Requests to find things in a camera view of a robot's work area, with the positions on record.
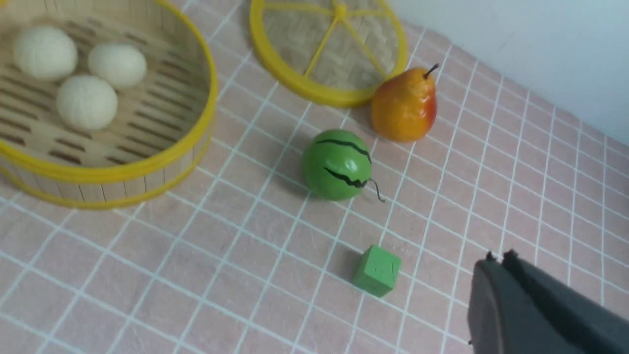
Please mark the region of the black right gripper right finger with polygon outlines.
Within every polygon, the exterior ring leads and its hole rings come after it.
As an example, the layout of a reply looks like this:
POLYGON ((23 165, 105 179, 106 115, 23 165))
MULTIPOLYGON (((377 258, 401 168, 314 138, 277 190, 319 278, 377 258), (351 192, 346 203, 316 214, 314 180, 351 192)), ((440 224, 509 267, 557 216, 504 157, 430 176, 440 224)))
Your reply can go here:
POLYGON ((628 321, 553 278, 513 249, 502 267, 519 283, 546 322, 585 354, 626 354, 628 321))

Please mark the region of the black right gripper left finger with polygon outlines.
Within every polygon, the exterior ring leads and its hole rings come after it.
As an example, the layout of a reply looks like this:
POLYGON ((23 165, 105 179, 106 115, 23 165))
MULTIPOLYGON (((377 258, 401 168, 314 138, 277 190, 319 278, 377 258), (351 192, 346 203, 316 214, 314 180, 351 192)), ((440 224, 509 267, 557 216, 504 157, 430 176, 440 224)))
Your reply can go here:
POLYGON ((467 325, 475 354, 582 354, 553 327, 517 275, 517 252, 488 253, 474 266, 467 325))

